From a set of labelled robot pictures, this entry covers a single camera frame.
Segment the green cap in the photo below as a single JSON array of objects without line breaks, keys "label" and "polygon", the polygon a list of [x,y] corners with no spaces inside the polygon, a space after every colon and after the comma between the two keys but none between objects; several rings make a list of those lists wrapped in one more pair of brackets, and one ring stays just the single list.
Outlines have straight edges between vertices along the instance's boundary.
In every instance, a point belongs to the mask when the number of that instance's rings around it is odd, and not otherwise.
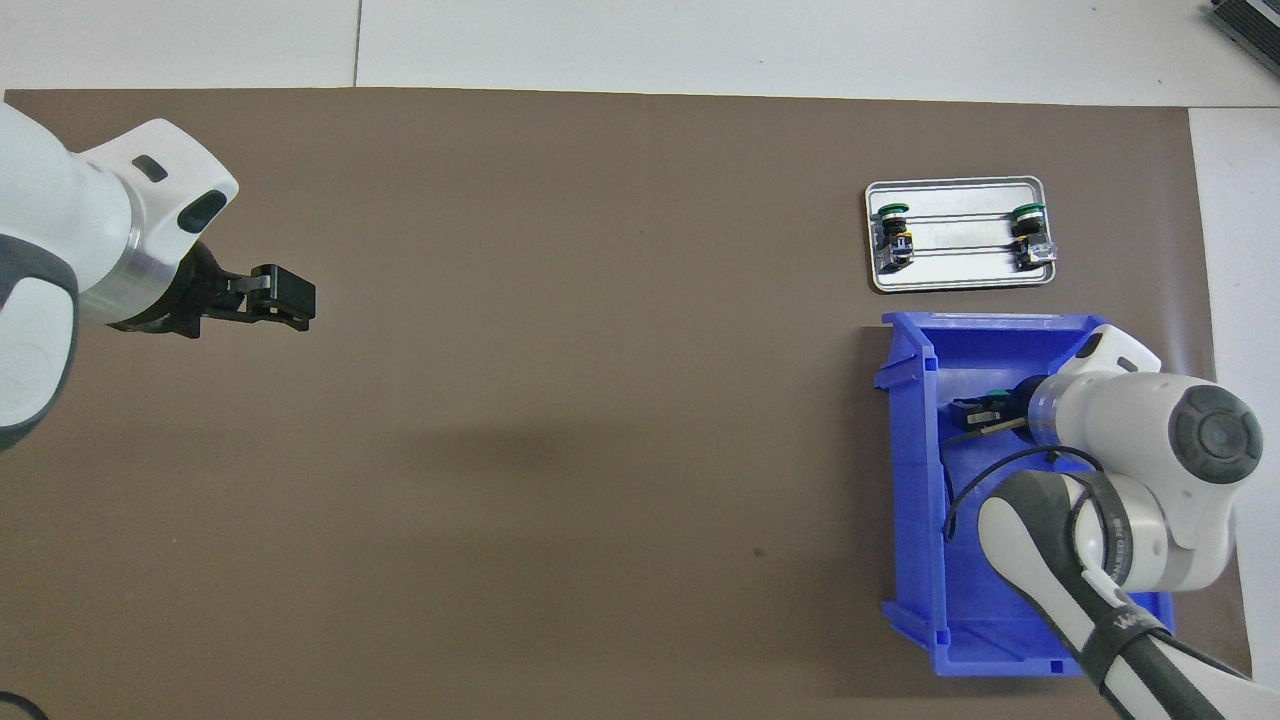
[{"label": "green cap", "polygon": [[1030,213],[1043,213],[1043,211],[1044,211],[1043,202],[1028,202],[1027,205],[1019,205],[1018,208],[1010,210],[1009,217],[1016,220],[1023,215],[1029,215]]}]

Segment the metal tray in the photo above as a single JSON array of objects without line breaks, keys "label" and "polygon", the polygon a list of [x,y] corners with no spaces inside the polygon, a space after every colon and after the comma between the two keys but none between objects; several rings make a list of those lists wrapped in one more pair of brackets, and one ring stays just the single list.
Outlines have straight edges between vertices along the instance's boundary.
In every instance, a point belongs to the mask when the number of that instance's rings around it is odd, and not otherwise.
[{"label": "metal tray", "polygon": [[[886,273],[876,259],[882,234],[876,210],[892,202],[911,206],[906,220],[915,254],[910,265]],[[920,292],[1052,281],[1056,263],[1019,270],[1010,251],[1009,211],[1028,202],[1044,202],[1044,186],[1032,176],[873,182],[867,186],[872,282],[882,292]],[[1052,237],[1047,209],[1044,234]]]}]

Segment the brown surface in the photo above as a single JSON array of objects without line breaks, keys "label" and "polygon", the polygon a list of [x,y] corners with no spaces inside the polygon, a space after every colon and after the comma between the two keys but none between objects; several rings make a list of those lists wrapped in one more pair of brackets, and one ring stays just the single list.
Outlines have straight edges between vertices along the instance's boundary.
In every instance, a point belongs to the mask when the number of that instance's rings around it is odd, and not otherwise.
[{"label": "brown surface", "polygon": [[[0,457],[0,684],[61,717],[1078,717],[890,630],[886,310],[1087,311],[1212,372],[1187,114],[536,92],[74,91],[242,196],[306,334],[92,328]],[[1059,277],[881,296],[876,179],[1032,173]],[[1184,637],[1247,665],[1234,569]]]}]

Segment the white floor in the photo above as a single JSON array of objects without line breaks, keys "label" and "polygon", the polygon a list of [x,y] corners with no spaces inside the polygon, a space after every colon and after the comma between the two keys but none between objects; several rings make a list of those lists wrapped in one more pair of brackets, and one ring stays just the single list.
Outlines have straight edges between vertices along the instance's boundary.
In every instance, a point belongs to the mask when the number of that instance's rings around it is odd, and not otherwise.
[{"label": "white floor", "polygon": [[[0,3],[5,87],[500,87],[1192,110],[1219,379],[1280,428],[1280,78],[1197,0]],[[1280,464],[1239,503],[1254,676],[1280,687]]]}]

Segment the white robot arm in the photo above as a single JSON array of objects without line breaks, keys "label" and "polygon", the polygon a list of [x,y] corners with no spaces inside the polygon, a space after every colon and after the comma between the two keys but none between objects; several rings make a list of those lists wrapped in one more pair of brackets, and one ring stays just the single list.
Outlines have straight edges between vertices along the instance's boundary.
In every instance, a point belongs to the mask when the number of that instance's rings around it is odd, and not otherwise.
[{"label": "white robot arm", "polygon": [[198,242],[237,190],[166,120],[70,154],[0,104],[0,450],[56,400],[81,320],[187,337],[201,316],[307,329],[314,286],[275,265],[227,273]]},{"label": "white robot arm", "polygon": [[1024,383],[1034,441],[1106,471],[1012,473],[982,505],[982,548],[1121,716],[1274,717],[1280,693],[1174,639],[1128,596],[1217,578],[1231,498],[1262,454],[1239,398],[1158,370],[1103,325],[1059,373]]}]

